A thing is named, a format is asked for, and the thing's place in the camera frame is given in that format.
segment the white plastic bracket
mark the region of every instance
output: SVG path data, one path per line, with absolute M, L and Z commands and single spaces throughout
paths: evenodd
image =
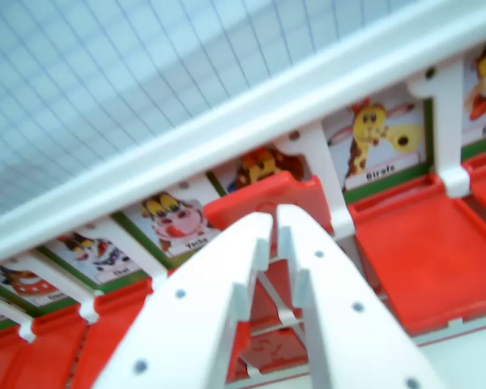
M 304 210 L 279 205 L 279 255 L 303 309 L 313 387 L 444 388 L 352 261 Z
M 75 278 L 68 271 L 54 265 L 45 256 L 35 251 L 28 251 L 18 255 L 16 259 L 11 259 L 7 266 L 19 271 L 28 268 L 34 274 L 81 304 L 79 314 L 90 324 L 99 320 L 94 304 L 96 295 L 102 294 L 102 292 L 95 291 L 85 285 L 84 282 Z
M 470 176 L 461 166 L 463 63 L 457 56 L 407 81 L 412 95 L 433 98 L 434 163 L 450 197 L 470 192 Z
M 223 387 L 237 321 L 249 320 L 257 272 L 268 267 L 272 225 L 271 215 L 248 215 L 183 264 L 146 299 L 94 388 Z
M 274 141 L 274 145 L 285 154 L 304 155 L 311 173 L 321 180 L 330 208 L 331 226 L 335 239 L 338 241 L 354 235 L 355 225 L 340 189 L 322 123 L 320 121 L 312 122 L 299 128 L 298 132 L 298 137 L 291 138 L 289 135 L 285 135 Z
M 29 343 L 34 341 L 36 335 L 32 332 L 32 321 L 34 319 L 31 316 L 21 311 L 18 307 L 3 301 L 1 298 L 0 314 L 19 324 L 18 335 L 20 338 L 25 339 Z

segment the white plastic frame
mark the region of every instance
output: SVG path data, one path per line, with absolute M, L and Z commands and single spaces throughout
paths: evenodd
M 484 41 L 486 0 L 407 6 L 261 87 L 1 216 L 0 260 L 207 171 Z

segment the guess who game board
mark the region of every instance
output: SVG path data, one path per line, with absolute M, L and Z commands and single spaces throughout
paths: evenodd
M 425 106 L 400 84 L 322 120 L 348 202 L 428 172 Z
M 465 55 L 463 159 L 486 151 L 486 44 Z
M 75 303 L 16 259 L 0 264 L 0 296 L 31 316 L 54 312 Z
M 38 250 L 88 286 L 110 292 L 147 278 L 139 265 L 117 247 L 104 223 L 90 223 L 71 231 Z
M 298 181 L 311 178 L 303 156 L 288 156 L 273 145 L 253 150 L 217 167 L 209 172 L 209 178 L 223 196 L 285 170 Z
M 202 174 L 136 203 L 113 218 L 168 269 L 183 264 L 219 230 L 203 212 L 219 198 Z

